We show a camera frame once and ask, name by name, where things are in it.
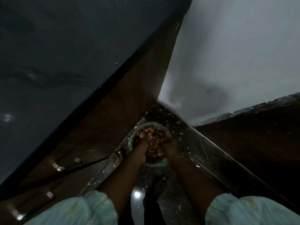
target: forearm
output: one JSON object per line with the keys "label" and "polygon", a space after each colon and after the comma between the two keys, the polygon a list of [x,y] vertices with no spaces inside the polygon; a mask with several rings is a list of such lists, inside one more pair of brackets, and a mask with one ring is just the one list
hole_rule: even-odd
{"label": "forearm", "polygon": [[125,208],[141,165],[135,155],[130,153],[97,188],[112,201],[118,216]]}
{"label": "forearm", "polygon": [[204,174],[184,157],[172,159],[171,166],[177,173],[179,183],[193,208],[199,213],[199,218],[204,219],[210,203],[224,191],[208,181]]}

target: hand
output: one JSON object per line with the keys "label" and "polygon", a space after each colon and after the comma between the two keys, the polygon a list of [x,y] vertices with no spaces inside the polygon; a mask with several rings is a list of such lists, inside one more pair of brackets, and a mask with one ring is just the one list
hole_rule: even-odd
{"label": "hand", "polygon": [[144,137],[143,140],[131,151],[129,155],[134,157],[134,160],[143,165],[146,162],[146,152],[148,151],[148,137]]}
{"label": "hand", "polygon": [[171,162],[176,157],[181,157],[181,153],[178,150],[177,146],[177,140],[173,138],[168,138],[168,142],[163,143],[161,145],[161,149],[163,150],[163,153],[167,157],[167,159]]}

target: wooden panel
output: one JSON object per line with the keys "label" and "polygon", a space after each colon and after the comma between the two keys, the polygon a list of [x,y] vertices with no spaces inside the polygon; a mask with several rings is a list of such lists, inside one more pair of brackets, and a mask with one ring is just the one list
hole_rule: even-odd
{"label": "wooden panel", "polygon": [[299,110],[300,100],[195,128],[300,207]]}
{"label": "wooden panel", "polygon": [[125,74],[58,146],[20,183],[28,185],[57,173],[52,167],[74,164],[78,155],[93,151],[84,162],[104,158],[116,149],[147,109],[157,100],[181,22],[165,35]]}
{"label": "wooden panel", "polygon": [[[104,167],[106,161],[99,162],[85,169],[70,174],[65,178],[61,178],[47,185],[32,189],[26,193],[22,193],[6,201],[0,203],[1,224],[23,224],[32,217],[40,214],[52,205],[70,197],[77,196],[93,175]],[[21,214],[28,213],[32,209],[49,201],[47,192],[51,191],[55,196],[55,200],[45,205],[43,208],[35,212],[31,217],[17,221],[12,215],[12,211],[17,209]]]}

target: person's left hand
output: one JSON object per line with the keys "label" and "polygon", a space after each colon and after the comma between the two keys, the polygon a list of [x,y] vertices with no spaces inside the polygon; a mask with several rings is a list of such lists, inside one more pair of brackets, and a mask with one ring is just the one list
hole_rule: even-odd
{"label": "person's left hand", "polygon": [[143,140],[132,150],[130,154],[132,154],[135,161],[139,165],[143,165],[146,162],[147,151],[148,151],[148,137],[144,137]]}

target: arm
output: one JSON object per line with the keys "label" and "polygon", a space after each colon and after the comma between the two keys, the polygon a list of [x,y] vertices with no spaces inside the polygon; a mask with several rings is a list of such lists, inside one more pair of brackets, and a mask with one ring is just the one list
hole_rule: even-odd
{"label": "arm", "polygon": [[148,142],[137,145],[121,164],[96,189],[105,193],[120,216],[130,197],[140,167],[146,162]]}
{"label": "arm", "polygon": [[190,203],[198,212],[199,218],[204,219],[210,203],[224,191],[208,181],[199,169],[181,155],[176,140],[171,139],[169,143],[163,144],[162,149],[172,169],[177,173],[179,183]]}

